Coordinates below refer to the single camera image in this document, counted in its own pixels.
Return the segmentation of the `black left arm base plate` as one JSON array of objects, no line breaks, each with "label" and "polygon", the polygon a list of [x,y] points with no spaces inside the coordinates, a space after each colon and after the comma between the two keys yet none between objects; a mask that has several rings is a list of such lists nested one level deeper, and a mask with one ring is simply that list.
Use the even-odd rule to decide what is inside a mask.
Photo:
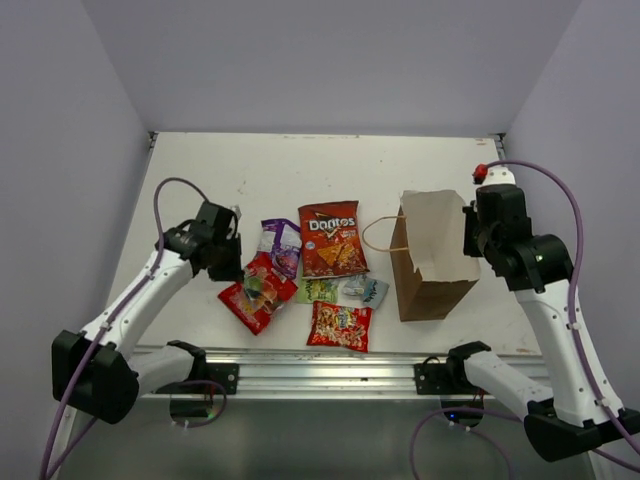
[{"label": "black left arm base plate", "polygon": [[236,363],[208,363],[200,379],[209,382],[211,396],[222,394],[235,395],[239,381],[240,367]]}]

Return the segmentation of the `aluminium table edge strip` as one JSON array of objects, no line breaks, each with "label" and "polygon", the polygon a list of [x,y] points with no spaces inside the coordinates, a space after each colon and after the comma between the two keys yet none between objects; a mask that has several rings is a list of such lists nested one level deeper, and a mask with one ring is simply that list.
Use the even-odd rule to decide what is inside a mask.
[{"label": "aluminium table edge strip", "polygon": [[492,135],[499,160],[507,159],[507,154],[506,154],[505,144],[504,144],[505,136],[506,136],[505,133],[497,133]]}]

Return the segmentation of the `green snack packet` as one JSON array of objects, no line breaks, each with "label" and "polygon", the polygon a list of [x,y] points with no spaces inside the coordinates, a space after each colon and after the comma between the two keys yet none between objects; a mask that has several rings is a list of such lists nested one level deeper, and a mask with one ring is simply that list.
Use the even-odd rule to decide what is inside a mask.
[{"label": "green snack packet", "polygon": [[296,292],[296,302],[312,304],[316,301],[329,304],[338,302],[338,286],[336,279],[301,279]]}]

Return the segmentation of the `red fruit candy bag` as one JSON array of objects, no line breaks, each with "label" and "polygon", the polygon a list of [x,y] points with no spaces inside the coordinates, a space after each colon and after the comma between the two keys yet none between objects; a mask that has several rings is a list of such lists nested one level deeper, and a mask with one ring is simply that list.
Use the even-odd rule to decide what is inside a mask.
[{"label": "red fruit candy bag", "polygon": [[254,335],[296,294],[293,280],[277,270],[267,253],[259,253],[243,270],[244,277],[218,294],[218,299]]}]

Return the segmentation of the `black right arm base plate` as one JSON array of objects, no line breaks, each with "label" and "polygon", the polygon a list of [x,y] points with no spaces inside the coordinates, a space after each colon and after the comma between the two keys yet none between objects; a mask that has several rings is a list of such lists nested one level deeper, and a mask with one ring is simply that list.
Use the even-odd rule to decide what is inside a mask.
[{"label": "black right arm base plate", "polygon": [[414,384],[418,395],[453,395],[459,392],[446,362],[436,356],[413,365]]}]

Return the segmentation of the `purple snack bag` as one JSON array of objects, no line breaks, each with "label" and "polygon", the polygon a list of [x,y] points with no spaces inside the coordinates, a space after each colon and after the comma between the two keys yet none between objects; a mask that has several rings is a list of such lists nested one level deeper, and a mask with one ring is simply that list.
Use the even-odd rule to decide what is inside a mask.
[{"label": "purple snack bag", "polygon": [[261,228],[257,253],[266,253],[280,273],[295,280],[302,250],[300,228],[285,218],[262,220]]}]

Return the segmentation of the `red Doritos chip bag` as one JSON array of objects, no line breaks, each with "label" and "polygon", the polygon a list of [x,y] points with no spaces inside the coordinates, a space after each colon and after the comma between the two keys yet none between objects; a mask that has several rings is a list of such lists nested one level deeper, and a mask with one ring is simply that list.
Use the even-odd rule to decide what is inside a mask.
[{"label": "red Doritos chip bag", "polygon": [[357,200],[308,204],[298,209],[302,277],[332,279],[369,272],[358,228]]}]

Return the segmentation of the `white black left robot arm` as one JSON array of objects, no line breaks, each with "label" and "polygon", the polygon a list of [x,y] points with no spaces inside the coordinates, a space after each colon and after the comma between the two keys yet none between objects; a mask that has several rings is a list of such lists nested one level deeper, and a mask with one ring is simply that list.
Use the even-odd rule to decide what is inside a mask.
[{"label": "white black left robot arm", "polygon": [[203,349],[173,340],[160,350],[133,352],[165,305],[200,272],[212,281],[242,278],[239,212],[205,201],[197,215],[160,234],[140,273],[98,318],[53,341],[55,400],[108,424],[123,420],[136,401],[177,384],[201,390],[211,377]]}]

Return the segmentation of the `pale blue snack packet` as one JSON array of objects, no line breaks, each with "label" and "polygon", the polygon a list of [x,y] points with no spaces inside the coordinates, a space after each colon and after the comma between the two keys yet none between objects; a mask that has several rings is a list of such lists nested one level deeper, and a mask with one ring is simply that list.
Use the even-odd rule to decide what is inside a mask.
[{"label": "pale blue snack packet", "polygon": [[381,280],[370,278],[365,274],[357,274],[347,279],[342,293],[349,297],[357,297],[365,307],[378,309],[384,301],[389,285]]}]

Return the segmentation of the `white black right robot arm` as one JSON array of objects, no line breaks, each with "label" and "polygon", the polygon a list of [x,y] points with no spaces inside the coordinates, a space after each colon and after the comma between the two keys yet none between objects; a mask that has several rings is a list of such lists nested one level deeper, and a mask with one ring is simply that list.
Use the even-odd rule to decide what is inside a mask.
[{"label": "white black right robot arm", "polygon": [[536,235],[525,194],[511,184],[481,186],[463,209],[465,255],[482,257],[524,311],[547,367],[543,386],[476,341],[450,350],[451,389],[482,389],[524,424],[544,460],[554,462],[639,432],[639,413],[623,405],[595,353],[578,301],[575,268],[557,236]]}]

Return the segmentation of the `red mixed snack bag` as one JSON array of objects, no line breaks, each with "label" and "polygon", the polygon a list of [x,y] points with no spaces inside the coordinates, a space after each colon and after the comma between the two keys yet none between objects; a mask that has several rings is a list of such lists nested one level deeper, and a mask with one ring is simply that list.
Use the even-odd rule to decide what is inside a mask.
[{"label": "red mixed snack bag", "polygon": [[342,347],[359,353],[369,351],[369,328],[373,310],[315,301],[307,346]]}]

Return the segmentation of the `brown paper bag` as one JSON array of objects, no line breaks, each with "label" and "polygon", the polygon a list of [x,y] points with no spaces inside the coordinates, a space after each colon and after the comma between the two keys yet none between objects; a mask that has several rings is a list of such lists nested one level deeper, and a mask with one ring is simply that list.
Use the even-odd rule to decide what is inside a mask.
[{"label": "brown paper bag", "polygon": [[[400,321],[443,320],[478,282],[479,261],[463,253],[464,206],[454,190],[408,190],[397,214],[362,229],[364,245],[390,255]],[[395,225],[383,248],[368,241],[367,231],[386,220]]]}]

